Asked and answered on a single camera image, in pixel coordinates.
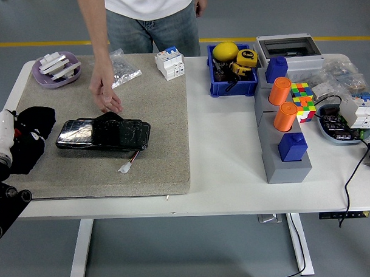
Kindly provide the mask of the person's left hand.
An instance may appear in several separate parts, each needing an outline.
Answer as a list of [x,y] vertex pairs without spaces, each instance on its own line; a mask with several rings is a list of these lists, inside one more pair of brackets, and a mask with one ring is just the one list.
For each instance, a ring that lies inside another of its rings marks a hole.
[[208,0],[194,0],[196,17],[201,17],[208,6]]

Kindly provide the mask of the person's right hand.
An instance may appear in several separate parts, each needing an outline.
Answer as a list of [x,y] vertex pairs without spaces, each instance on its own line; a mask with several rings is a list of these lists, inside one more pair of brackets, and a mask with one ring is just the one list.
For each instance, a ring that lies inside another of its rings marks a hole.
[[110,67],[94,66],[89,88],[95,105],[102,113],[112,111],[118,114],[123,110],[121,100],[112,88],[113,80],[114,74]]

